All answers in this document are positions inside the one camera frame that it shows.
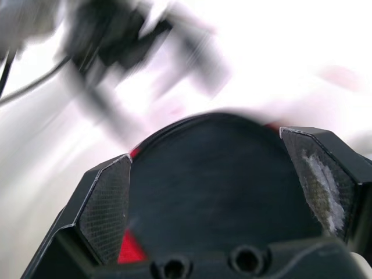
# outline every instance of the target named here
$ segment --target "red stripe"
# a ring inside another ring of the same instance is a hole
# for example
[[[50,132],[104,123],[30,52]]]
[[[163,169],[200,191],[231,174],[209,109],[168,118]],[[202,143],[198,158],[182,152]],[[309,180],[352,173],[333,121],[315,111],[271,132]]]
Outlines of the red stripe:
[[[126,231],[121,246],[118,263],[134,263],[146,260],[146,254],[135,240],[132,233]]]
[[[132,159],[133,159],[134,157],[136,157],[136,156],[138,155],[139,152],[140,152],[140,149],[139,149],[138,147],[134,148],[134,149],[132,150],[132,152],[130,152],[130,156],[132,157]]]

